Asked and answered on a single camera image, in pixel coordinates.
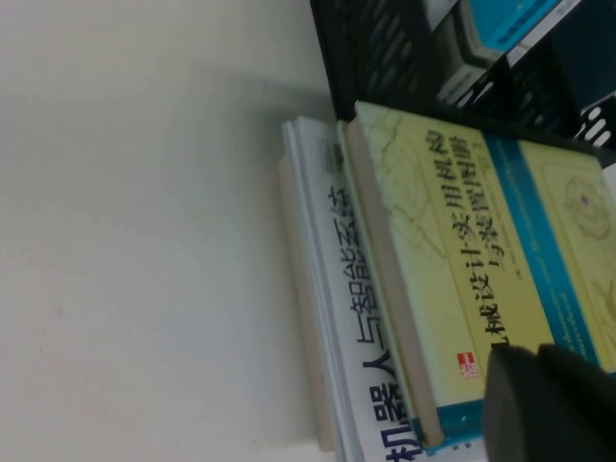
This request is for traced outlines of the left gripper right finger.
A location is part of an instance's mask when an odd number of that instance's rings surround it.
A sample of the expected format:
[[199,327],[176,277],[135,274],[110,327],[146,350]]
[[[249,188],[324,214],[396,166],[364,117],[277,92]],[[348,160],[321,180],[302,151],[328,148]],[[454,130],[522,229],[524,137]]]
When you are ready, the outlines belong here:
[[564,346],[542,345],[538,359],[579,404],[615,408],[615,375]]

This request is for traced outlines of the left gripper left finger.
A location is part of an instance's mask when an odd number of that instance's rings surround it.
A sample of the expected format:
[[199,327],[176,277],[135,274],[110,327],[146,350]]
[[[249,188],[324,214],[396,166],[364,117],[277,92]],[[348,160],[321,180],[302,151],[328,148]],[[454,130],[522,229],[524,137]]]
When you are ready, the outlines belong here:
[[490,461],[613,461],[615,408],[579,404],[533,353],[519,346],[489,358],[482,430]]

